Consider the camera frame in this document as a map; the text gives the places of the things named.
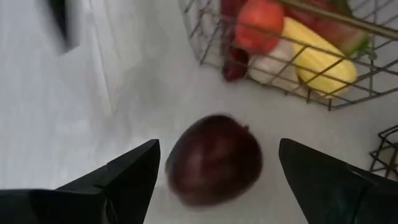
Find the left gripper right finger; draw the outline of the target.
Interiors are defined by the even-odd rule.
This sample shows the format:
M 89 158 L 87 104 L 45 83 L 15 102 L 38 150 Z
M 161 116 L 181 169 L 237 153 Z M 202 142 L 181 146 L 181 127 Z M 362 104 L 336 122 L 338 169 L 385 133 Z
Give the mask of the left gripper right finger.
M 287 138 L 279 160 L 309 223 L 397 224 L 396 181 Z

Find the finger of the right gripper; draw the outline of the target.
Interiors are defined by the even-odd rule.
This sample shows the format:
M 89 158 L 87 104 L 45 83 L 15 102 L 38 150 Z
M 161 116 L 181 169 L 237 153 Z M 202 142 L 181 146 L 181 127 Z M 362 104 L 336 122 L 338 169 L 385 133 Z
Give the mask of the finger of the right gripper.
M 48 0 L 53 23 L 59 33 L 61 50 L 67 53 L 78 46 L 77 2 Z

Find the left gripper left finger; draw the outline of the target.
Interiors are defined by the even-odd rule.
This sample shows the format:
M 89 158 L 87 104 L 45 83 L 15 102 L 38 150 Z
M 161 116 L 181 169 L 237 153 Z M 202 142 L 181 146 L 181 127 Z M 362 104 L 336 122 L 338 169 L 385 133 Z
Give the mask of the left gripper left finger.
M 157 181 L 151 139 L 57 189 L 1 191 L 1 223 L 143 223 Z

